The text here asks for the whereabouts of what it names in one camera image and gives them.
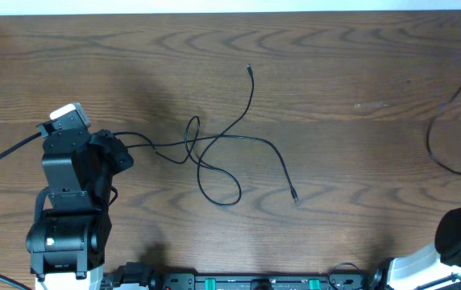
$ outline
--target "cable connector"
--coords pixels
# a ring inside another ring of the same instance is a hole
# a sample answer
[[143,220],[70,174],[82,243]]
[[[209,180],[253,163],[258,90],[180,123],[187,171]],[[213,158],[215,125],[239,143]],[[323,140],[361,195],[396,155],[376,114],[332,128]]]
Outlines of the cable connector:
[[300,205],[301,202],[298,199],[297,191],[294,188],[291,188],[290,190],[292,192],[292,197],[293,197],[293,200],[295,201],[295,205]]
[[252,66],[250,64],[247,64],[247,71],[250,77],[254,77],[254,72],[252,72]]

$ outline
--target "black cable on right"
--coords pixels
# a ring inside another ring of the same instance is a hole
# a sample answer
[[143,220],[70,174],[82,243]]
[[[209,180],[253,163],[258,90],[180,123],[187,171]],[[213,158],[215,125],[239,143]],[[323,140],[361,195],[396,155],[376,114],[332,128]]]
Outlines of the black cable on right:
[[21,284],[20,282],[13,280],[11,278],[5,277],[4,275],[1,275],[1,274],[0,274],[0,281],[5,284],[9,284],[10,286],[17,288],[17,289],[31,290],[31,288],[29,288],[28,286]]
[[449,101],[440,106],[440,109],[438,110],[437,114],[434,117],[431,118],[430,123],[429,123],[429,125],[427,127],[427,130],[426,130],[426,150],[427,150],[428,156],[431,158],[431,160],[433,160],[433,162],[435,162],[441,168],[444,168],[448,172],[454,173],[454,174],[459,175],[459,176],[461,176],[461,171],[454,170],[453,168],[450,168],[449,166],[442,163],[442,161],[438,160],[437,156],[434,154],[433,150],[431,149],[430,136],[431,136],[431,128],[433,128],[433,125],[434,125],[435,121],[437,120],[437,118],[440,115],[442,115],[442,113],[443,113],[444,109],[446,108],[446,106],[451,104],[452,102],[454,102],[456,100],[456,98],[460,94],[461,94],[461,85],[456,90],[456,92],[453,94],[453,96],[449,99]]

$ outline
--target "black device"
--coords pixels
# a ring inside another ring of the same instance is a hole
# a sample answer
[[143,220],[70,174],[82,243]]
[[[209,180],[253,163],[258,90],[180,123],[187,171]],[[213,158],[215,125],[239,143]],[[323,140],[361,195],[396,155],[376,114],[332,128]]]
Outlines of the black device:
[[336,271],[330,275],[198,275],[159,273],[144,263],[127,263],[105,275],[100,290],[340,290],[366,289],[361,271]]
[[[43,169],[49,186],[37,199],[27,250],[31,273],[41,281],[47,274],[71,271],[84,279],[105,262],[112,177],[134,160],[110,131],[90,134],[88,126],[80,110],[38,126],[46,138]],[[52,209],[43,210],[46,196]]]
[[[450,210],[442,218],[435,234],[434,248],[439,262],[452,267],[442,267],[443,276],[419,284],[415,289],[461,290],[461,275],[458,274],[458,270],[453,268],[453,266],[461,267],[461,208]],[[396,267],[398,259],[406,259],[406,262],[409,262],[403,263],[402,267]],[[419,255],[417,252],[409,257],[387,259],[371,277],[370,285],[375,290],[391,290],[390,284],[393,282],[390,280],[391,272],[400,271],[404,267],[415,269],[411,275],[425,274],[427,271],[429,273],[436,272],[435,265],[428,264],[429,260],[432,259],[433,255],[429,252],[425,255]]]

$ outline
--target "green connector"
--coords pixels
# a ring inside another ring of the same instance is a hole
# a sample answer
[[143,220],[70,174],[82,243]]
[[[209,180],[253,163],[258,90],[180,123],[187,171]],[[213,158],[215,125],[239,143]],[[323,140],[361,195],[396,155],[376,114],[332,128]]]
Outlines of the green connector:
[[309,281],[309,290],[320,290],[320,280],[311,279]]
[[216,279],[206,279],[206,290],[216,290]]

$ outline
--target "tangled cable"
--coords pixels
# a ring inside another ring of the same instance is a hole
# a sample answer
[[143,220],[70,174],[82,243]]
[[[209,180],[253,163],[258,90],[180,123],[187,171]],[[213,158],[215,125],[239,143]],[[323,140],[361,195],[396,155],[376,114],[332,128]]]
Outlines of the tangled cable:
[[[162,158],[164,158],[164,159],[166,159],[166,160],[168,160],[168,161],[170,161],[172,163],[175,163],[175,164],[184,164],[187,160],[193,161],[197,165],[197,182],[198,182],[198,188],[200,189],[201,193],[204,195],[204,197],[210,203],[212,203],[213,205],[222,206],[222,207],[227,207],[227,206],[232,206],[232,205],[238,204],[238,202],[241,200],[241,196],[243,194],[242,189],[241,189],[241,185],[239,184],[238,180],[232,174],[230,174],[228,171],[226,171],[224,169],[221,169],[221,168],[216,168],[214,166],[210,166],[207,163],[205,163],[202,159],[203,159],[204,155],[206,154],[206,152],[220,138],[246,139],[246,140],[252,140],[252,141],[258,141],[258,142],[261,142],[261,143],[266,143],[277,154],[277,157],[279,157],[279,160],[280,160],[280,163],[282,165],[282,168],[284,169],[284,174],[286,175],[286,180],[288,181],[288,184],[289,184],[289,189],[290,189],[292,198],[295,200],[295,203],[298,204],[299,199],[298,199],[297,191],[293,187],[292,181],[289,178],[288,169],[286,168],[286,164],[284,163],[284,159],[282,158],[282,155],[279,153],[277,148],[270,141],[265,140],[265,139],[261,139],[261,138],[250,137],[250,136],[226,135],[225,134],[230,128],[232,128],[236,123],[238,123],[245,116],[245,114],[247,114],[248,109],[250,108],[250,105],[251,105],[251,102],[252,102],[252,97],[254,95],[254,73],[252,72],[252,67],[249,64],[247,65],[247,71],[248,71],[248,74],[249,74],[249,76],[251,78],[251,92],[250,92],[250,97],[248,98],[247,108],[243,111],[243,113],[241,114],[241,116],[239,116],[239,118],[237,118],[234,122],[232,122],[232,124],[230,124],[225,130],[222,131],[222,133],[220,133],[218,135],[214,135],[214,136],[210,136],[210,137],[204,137],[204,138],[198,138],[198,134],[200,133],[200,118],[198,116],[194,116],[189,120],[188,125],[186,126],[185,131],[184,131],[184,140],[180,141],[180,142],[154,144],[147,136],[145,136],[145,135],[143,135],[143,134],[141,134],[139,132],[130,132],[130,131],[116,132],[116,133],[114,133],[114,135],[135,135],[135,136],[139,136],[139,137],[143,138],[147,143],[130,145],[130,146],[127,146],[127,148],[151,147],[153,149],[153,151],[158,156],[160,156],[160,157],[162,157]],[[195,133],[195,138],[188,140],[189,128],[191,127],[191,124],[193,123],[194,120],[197,120],[197,130],[196,130],[196,133]],[[204,151],[200,154],[200,157],[198,157],[198,160],[195,160],[193,158],[192,154],[191,154],[193,152],[193,148],[195,146],[195,143],[197,141],[207,140],[207,139],[212,139],[212,141],[209,143],[209,145],[206,146]],[[164,155],[164,154],[160,153],[159,151],[157,151],[158,147],[171,147],[171,146],[176,146],[176,145],[181,145],[181,144],[185,145],[185,150],[186,150],[186,153],[187,153],[186,157],[181,161],[171,159],[171,158],[167,157],[166,155]],[[217,201],[213,200],[212,198],[210,198],[207,195],[204,188],[202,187],[202,185],[201,185],[200,168],[205,168],[205,169],[209,169],[209,170],[212,170],[212,171],[215,171],[215,172],[220,172],[220,173],[223,173],[223,174],[229,176],[236,183],[236,186],[238,186],[238,197],[236,198],[236,200],[232,201],[232,202],[229,202],[229,203],[222,203],[222,202],[217,202]]]

